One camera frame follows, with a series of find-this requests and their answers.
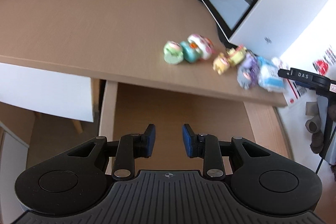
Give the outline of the purple spiky plush toy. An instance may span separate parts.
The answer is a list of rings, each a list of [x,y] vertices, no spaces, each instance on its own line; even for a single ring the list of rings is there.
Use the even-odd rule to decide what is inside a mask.
[[[255,86],[258,83],[258,76],[260,71],[257,57],[253,53],[248,52],[241,67],[245,67],[251,70],[251,76],[253,82],[251,87]]]

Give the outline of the light green doll toy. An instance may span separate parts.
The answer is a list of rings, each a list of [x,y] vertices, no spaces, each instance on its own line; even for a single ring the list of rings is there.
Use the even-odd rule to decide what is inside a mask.
[[[183,61],[182,47],[173,41],[167,41],[163,47],[163,58],[168,64],[177,65]]]

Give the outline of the grey-blue doll toy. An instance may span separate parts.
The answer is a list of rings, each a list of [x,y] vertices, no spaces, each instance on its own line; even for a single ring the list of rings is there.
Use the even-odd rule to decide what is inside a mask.
[[[249,89],[253,84],[251,70],[245,67],[239,67],[237,81],[241,88]]]

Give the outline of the open wooden drawer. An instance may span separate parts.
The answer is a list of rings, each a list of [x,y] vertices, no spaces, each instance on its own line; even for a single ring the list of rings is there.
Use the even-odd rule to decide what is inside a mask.
[[[236,102],[108,81],[102,99],[99,134],[109,141],[156,126],[156,140],[149,159],[137,159],[136,170],[202,169],[202,160],[186,156],[182,125],[195,133],[212,134],[229,141],[246,139],[293,159],[276,109],[250,102]]]

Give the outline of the blue white tissue pack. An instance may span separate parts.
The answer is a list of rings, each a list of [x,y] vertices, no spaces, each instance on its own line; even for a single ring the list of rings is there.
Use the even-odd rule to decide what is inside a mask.
[[[259,66],[258,85],[268,92],[282,93],[285,90],[284,82],[278,76],[279,68],[270,60],[258,56]]]

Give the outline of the white left drawer front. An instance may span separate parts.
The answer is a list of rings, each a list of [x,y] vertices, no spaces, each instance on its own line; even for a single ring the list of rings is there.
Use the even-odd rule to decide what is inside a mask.
[[[89,77],[1,63],[1,102],[63,118],[94,120]]]

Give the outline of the yellow doll toy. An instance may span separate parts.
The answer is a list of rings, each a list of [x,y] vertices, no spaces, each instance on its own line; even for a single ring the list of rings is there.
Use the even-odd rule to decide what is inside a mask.
[[[216,71],[218,75],[222,75],[224,72],[228,71],[230,67],[228,53],[219,53],[213,61],[213,70]]]

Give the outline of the teal green small toy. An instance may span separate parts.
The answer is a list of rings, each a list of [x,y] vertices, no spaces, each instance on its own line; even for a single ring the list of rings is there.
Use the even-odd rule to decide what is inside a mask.
[[[180,46],[183,51],[183,58],[188,63],[195,63],[201,58],[201,50],[198,45],[194,42],[182,41]]]

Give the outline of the white computer tower box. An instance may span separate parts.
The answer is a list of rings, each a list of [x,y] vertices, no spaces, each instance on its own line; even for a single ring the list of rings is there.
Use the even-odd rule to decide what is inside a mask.
[[[328,0],[258,0],[229,42],[267,58],[281,56]]]

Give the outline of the pink round face toy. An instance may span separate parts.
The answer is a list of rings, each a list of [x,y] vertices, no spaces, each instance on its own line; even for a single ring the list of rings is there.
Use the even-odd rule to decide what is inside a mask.
[[[187,41],[191,44],[197,45],[197,49],[201,54],[200,58],[202,60],[208,60],[215,53],[212,41],[208,38],[205,38],[204,36],[199,34],[191,34],[187,38]]]

